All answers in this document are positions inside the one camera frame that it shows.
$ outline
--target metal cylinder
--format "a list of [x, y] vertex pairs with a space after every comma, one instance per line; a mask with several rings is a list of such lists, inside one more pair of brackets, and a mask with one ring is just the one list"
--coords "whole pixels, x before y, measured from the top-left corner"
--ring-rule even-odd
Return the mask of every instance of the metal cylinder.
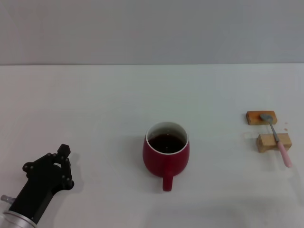
[[29, 218], [8, 210], [2, 215], [0, 228], [37, 228], [37, 225]]
[[7, 202], [9, 204], [13, 204], [13, 202], [15, 201], [15, 198], [6, 196], [6, 195], [2, 195], [0, 198], [1, 201]]

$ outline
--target pink spoon handle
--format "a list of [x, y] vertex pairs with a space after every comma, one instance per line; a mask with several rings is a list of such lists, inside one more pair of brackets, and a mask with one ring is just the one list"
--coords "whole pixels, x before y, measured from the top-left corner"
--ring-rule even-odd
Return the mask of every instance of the pink spoon handle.
[[281, 155], [282, 155], [285, 166], [288, 167], [288, 168], [291, 168], [293, 166], [293, 164], [291, 163], [291, 160], [288, 156], [288, 153], [287, 153], [283, 143], [281, 141], [278, 141], [277, 146], [278, 146], [278, 148], [281, 152]]

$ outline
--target mug rim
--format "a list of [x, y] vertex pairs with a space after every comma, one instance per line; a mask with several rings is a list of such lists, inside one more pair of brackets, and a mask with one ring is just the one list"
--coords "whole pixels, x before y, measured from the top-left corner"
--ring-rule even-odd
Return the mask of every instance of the mug rim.
[[[150, 131], [154, 126], [156, 126], [156, 125], [158, 125], [158, 124], [162, 124], [162, 123], [163, 123], [163, 124], [165, 124], [165, 123], [176, 124], [176, 125], [178, 125], [179, 127], [181, 127], [181, 128], [185, 131], [186, 136], [187, 136], [187, 141], [186, 141], [184, 147], [181, 148], [179, 151], [174, 152], [174, 153], [162, 153], [162, 152], [160, 152], [160, 151], [157, 151], [156, 149], [154, 149], [154, 148], [150, 145], [150, 143], [149, 143], [149, 141], [148, 141], [148, 133], [149, 133], [149, 131]], [[145, 136], [145, 140], [146, 140], [147, 144], [149, 145], [149, 147], [150, 147], [152, 150], [154, 150], [155, 152], [160, 153], [160, 154], [163, 154], [163, 155], [175, 155], [175, 154], [177, 154], [177, 153], [182, 152], [182, 151], [188, 146], [188, 143], [189, 143], [189, 136], [188, 136], [188, 133], [187, 133], [187, 131], [185, 130], [185, 128], [183, 128], [180, 124], [178, 124], [178, 123], [176, 123], [176, 122], [171, 122], [171, 121], [163, 121], [163, 122], [157, 122], [157, 123], [155, 123], [154, 125], [152, 125], [152, 126], [147, 130], [147, 133], [146, 133], [146, 136]]]

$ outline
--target white table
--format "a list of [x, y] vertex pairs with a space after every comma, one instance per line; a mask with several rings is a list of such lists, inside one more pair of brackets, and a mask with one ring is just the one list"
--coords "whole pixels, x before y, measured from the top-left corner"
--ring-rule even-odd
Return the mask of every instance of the white table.
[[[303, 74], [304, 64], [1, 66], [0, 194], [17, 196], [23, 164], [65, 143], [75, 186], [41, 228], [304, 227]], [[271, 131], [249, 126], [249, 110], [276, 112], [292, 169], [257, 152]], [[165, 193], [141, 150], [167, 120], [188, 131], [190, 160]]]

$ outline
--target mug handle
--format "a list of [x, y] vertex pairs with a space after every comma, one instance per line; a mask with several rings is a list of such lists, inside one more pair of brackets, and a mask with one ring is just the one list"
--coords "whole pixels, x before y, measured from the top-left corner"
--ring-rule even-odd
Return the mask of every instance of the mug handle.
[[173, 171], [171, 166], [166, 166], [162, 178], [162, 190], [171, 191], [173, 184]]

